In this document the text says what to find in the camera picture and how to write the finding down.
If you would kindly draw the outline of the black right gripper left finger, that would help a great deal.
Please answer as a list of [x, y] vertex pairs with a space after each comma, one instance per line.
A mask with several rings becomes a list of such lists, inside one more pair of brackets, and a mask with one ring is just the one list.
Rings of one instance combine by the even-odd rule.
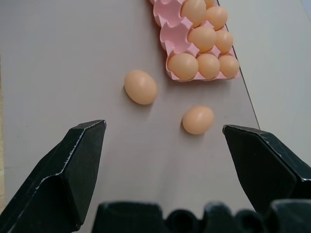
[[94, 193], [106, 122], [79, 124], [34, 167], [0, 214], [0, 233], [73, 233]]

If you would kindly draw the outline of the pink egg tray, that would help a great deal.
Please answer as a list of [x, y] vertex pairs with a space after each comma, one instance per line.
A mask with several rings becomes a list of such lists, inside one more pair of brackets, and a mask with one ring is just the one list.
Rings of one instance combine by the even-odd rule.
[[[199, 48], [188, 41], [189, 33], [194, 29], [192, 27], [192, 22], [187, 17], [181, 17], [180, 12], [185, 0], [149, 0], [153, 5], [153, 16], [155, 22], [160, 27], [159, 40], [163, 49], [167, 53], [166, 59], [166, 71], [168, 76], [178, 82], [190, 82], [192, 80], [201, 81], [213, 81], [217, 79], [229, 80], [221, 71], [212, 78], [206, 79], [199, 72], [189, 80], [181, 80], [178, 76], [172, 73], [168, 69], [168, 62], [172, 56], [187, 53], [195, 58], [201, 54], [212, 54], [216, 58], [220, 58], [221, 55], [233, 56], [235, 58], [236, 54], [233, 46], [227, 51], [227, 53], [221, 54], [221, 51], [216, 45], [214, 45], [210, 50], [201, 53]], [[241, 77], [240, 67], [238, 68], [236, 76], [233, 78]]]

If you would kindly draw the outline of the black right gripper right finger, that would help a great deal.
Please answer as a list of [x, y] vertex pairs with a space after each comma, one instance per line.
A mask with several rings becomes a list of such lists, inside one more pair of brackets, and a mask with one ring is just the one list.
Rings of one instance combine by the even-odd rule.
[[265, 214], [275, 200], [311, 200], [311, 166], [276, 136], [237, 125], [224, 125], [223, 134], [239, 182], [256, 212]]

